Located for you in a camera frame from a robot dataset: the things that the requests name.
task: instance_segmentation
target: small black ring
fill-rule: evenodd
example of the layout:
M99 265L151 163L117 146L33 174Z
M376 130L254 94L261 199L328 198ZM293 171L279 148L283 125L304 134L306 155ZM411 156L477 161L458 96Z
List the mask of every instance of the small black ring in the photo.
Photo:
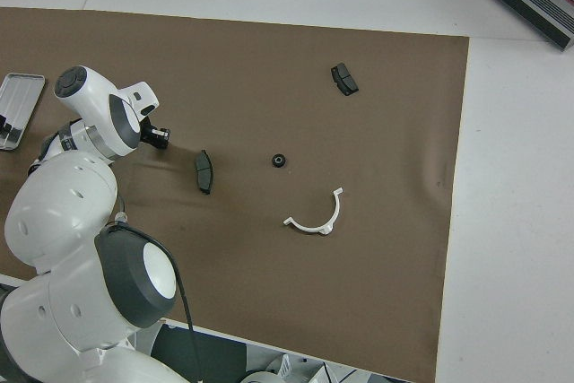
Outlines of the small black ring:
M287 162L287 159L285 159L285 156L283 156L282 154L276 154L271 159L271 163L276 168L281 168L285 164L285 162Z

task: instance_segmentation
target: silver tray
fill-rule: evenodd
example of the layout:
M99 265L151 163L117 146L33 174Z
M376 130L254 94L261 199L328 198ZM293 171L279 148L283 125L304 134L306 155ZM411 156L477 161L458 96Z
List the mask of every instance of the silver tray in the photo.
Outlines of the silver tray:
M0 86L0 150L18 147L46 80L42 75L8 74Z

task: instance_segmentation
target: white table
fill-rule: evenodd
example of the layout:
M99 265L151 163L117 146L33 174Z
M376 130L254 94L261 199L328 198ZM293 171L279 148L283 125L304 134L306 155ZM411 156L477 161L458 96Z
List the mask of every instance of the white table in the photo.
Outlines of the white table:
M495 0L0 0L471 37L438 383L574 376L574 49Z

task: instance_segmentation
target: white plastic bracket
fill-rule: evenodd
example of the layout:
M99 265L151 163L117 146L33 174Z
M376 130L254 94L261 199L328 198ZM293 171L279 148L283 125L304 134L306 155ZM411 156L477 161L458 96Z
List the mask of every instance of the white plastic bracket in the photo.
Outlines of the white plastic bracket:
M342 187L339 187L337 190L335 190L333 192L333 196L335 197L335 212L333 213L333 215L331 216L329 221L327 223L325 223L323 226L319 226L317 228L307 228L307 227L301 226L300 224L295 222L292 217L289 217L287 220L285 220L283 222L283 224L285 226L288 224L292 224L293 226L295 226L300 231L304 231L304 232L308 232L308 233L317 233L318 232L318 233L322 233L323 235L327 235L327 234L331 233L331 231L333 230L333 224L335 223L335 220L337 220L337 217L339 216L339 210L341 209L341 203L339 202L339 195L341 195L342 193L343 193Z

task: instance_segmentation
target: brown cardboard sheet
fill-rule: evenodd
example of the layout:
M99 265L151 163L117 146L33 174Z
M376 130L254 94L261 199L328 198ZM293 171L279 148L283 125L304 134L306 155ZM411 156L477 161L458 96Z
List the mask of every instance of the brown cardboard sheet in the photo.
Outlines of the brown cardboard sheet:
M0 47L0 75L48 81L20 148L0 153L3 224L42 138L75 118L52 94L58 75L87 65L118 87L146 81L170 147L143 144L113 170L129 221L178 260L195 323L434 380L467 38L4 8ZM339 62L352 96L332 81ZM330 235L283 226L323 224L338 187ZM0 272L33 276L4 241ZM184 320L179 303L170 317Z

